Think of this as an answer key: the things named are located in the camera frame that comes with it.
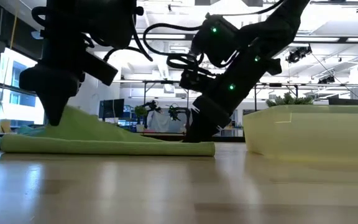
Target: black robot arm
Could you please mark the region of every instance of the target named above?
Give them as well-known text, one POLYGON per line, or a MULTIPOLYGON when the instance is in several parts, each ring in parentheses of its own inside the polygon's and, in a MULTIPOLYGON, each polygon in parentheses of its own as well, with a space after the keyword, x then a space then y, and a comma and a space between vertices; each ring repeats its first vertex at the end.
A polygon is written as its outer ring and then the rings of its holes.
POLYGON ((272 57, 293 42, 300 17, 310 0, 286 0, 265 22, 236 29, 223 16, 207 15, 193 39, 191 52, 206 54, 215 66, 229 61, 226 71, 211 78, 185 70, 181 86, 202 92, 194 106, 186 142, 200 142, 231 121, 233 111, 266 73, 282 72, 272 57))
POLYGON ((148 126, 147 126, 147 118, 149 117, 149 113, 151 111, 161 113, 161 107, 157 107, 157 105, 158 105, 158 103, 155 100, 152 100, 152 101, 147 102, 147 103, 142 105, 144 108, 149 107, 149 109, 147 110, 146 116, 144 116, 144 128, 146 128, 146 129, 148 128, 148 126))
POLYGON ((168 113, 173 121, 180 121, 178 115, 184 113, 186 115, 186 124, 185 124, 186 132, 189 130, 190 115, 191 115, 191 111, 189 110, 189 108, 174 107, 173 105, 171 105, 168 109, 168 113))
POLYGON ((113 47, 110 55, 115 50, 133 49, 128 47, 133 36, 139 47, 136 51, 152 60, 135 29, 136 16, 143 13, 136 0, 47 0, 46 7, 33 8, 33 19, 45 27, 41 31, 42 59, 21 73, 19 86, 36 92, 51 125, 59 124, 68 99, 85 80, 85 72, 105 85, 116 76, 116 68, 86 51, 94 47, 94 41, 113 47))

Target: green cloth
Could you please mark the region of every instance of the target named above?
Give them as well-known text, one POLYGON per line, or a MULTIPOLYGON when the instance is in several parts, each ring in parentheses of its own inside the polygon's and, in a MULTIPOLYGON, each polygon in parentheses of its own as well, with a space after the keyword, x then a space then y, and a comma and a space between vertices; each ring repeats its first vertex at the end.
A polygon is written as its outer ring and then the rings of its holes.
POLYGON ((111 154, 161 156, 214 156, 213 142, 165 142, 131 133, 96 116, 66 106, 58 126, 46 126, 36 137, 7 134, 4 152, 111 154))

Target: potted plant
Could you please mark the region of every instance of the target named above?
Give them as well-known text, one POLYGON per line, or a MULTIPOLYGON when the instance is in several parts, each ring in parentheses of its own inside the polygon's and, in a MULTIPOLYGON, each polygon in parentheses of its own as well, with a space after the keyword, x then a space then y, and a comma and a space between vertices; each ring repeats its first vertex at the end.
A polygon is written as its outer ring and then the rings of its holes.
POLYGON ((143 132, 144 131, 144 125, 140 123, 140 118, 147 115, 147 110, 143 106, 136 106, 135 107, 135 114, 136 114, 136 118, 137 118, 136 131, 137 132, 143 132))
POLYGON ((285 93, 284 98, 281 96, 276 97, 275 100, 266 100, 266 104, 268 107, 279 106, 279 105, 312 105, 313 98, 312 97, 292 97, 291 93, 285 93))

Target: computer monitor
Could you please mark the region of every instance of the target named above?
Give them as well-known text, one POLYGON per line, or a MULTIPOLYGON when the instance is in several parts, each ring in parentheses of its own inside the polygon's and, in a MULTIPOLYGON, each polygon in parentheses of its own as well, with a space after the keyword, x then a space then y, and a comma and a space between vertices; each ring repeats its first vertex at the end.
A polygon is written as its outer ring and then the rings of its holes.
POLYGON ((358 100, 329 98, 330 105, 358 105, 358 100))
POLYGON ((121 118, 123 114, 124 99, 100 101, 99 118, 121 118))

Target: teal cloth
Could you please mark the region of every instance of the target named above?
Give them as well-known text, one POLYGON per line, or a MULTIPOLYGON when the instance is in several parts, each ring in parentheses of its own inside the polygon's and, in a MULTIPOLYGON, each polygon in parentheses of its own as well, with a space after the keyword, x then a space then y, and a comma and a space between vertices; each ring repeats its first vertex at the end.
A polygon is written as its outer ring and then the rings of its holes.
POLYGON ((36 136, 44 131, 45 128, 30 128, 28 126, 21 126, 16 130, 17 134, 22 134, 25 136, 36 136))

